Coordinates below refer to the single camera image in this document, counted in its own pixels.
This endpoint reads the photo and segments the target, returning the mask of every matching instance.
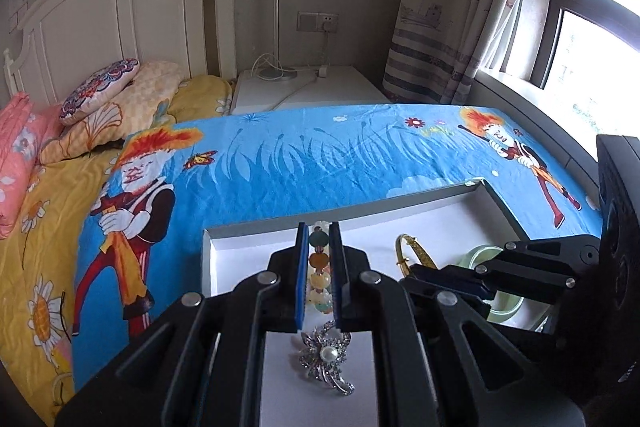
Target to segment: screw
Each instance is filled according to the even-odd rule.
[[[256,279],[260,284],[264,284],[265,286],[268,286],[276,282],[278,280],[278,276],[274,274],[274,272],[264,271],[264,272],[258,273]]]
[[[455,306],[456,304],[458,304],[458,298],[456,297],[456,294],[446,290],[444,290],[444,292],[438,293],[436,299],[443,306]]]
[[[187,308],[193,308],[202,302],[202,295],[197,292],[187,292],[180,298],[180,302]]]
[[[378,272],[367,270],[360,274],[360,280],[365,284],[378,284],[380,281],[382,281],[382,277]]]

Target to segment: power outlet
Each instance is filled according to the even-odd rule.
[[[338,31],[337,13],[298,12],[299,32],[330,32]]]

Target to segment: window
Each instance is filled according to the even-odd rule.
[[[640,137],[640,0],[549,0],[530,81],[593,156],[596,134]]]
[[[573,113],[572,135],[594,157],[596,134],[640,137],[640,54],[570,12],[562,16],[545,90]]]

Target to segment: embroidered cushion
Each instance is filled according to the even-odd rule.
[[[66,97],[60,109],[60,123],[73,125],[95,112],[129,84],[139,67],[137,59],[123,58],[96,71]]]
[[[133,82],[40,151],[43,165],[76,158],[98,145],[125,139],[152,126],[175,123],[166,113],[185,75],[178,64],[145,62]]]

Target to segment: white tray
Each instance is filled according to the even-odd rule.
[[[484,180],[473,181],[305,216],[207,229],[202,250],[202,293],[212,296],[231,291],[242,279],[264,270],[271,253],[295,243],[300,221],[308,225],[316,221],[340,221],[343,244],[364,250],[372,269],[395,279],[402,277],[394,247],[401,233],[415,236],[438,267],[459,263],[462,256],[479,245],[500,246],[528,239],[491,187]],[[410,248],[404,252],[413,256]],[[526,300],[505,324],[532,328],[547,308]],[[307,305],[303,329],[311,331],[331,318],[332,315],[324,315]],[[348,397],[339,396],[322,383],[307,380],[298,363],[302,347],[299,335],[267,334],[261,427],[377,425],[370,333],[354,333],[347,350],[342,373],[356,388]]]

